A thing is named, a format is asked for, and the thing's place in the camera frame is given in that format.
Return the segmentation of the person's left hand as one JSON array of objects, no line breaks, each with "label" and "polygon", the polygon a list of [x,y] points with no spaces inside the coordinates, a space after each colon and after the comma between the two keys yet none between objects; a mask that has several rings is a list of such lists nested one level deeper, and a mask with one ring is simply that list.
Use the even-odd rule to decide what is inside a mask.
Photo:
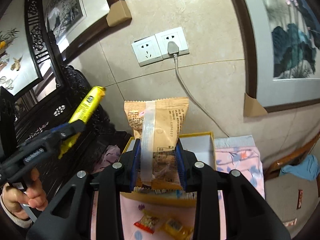
[{"label": "person's left hand", "polygon": [[28,204],[31,208],[43,211],[48,205],[48,200],[45,191],[42,188],[39,180],[39,171],[33,168],[30,172],[32,180],[31,185],[27,188],[26,193],[5,184],[2,190],[2,200],[7,210],[15,217],[26,220],[28,215],[21,207],[21,204]]}]

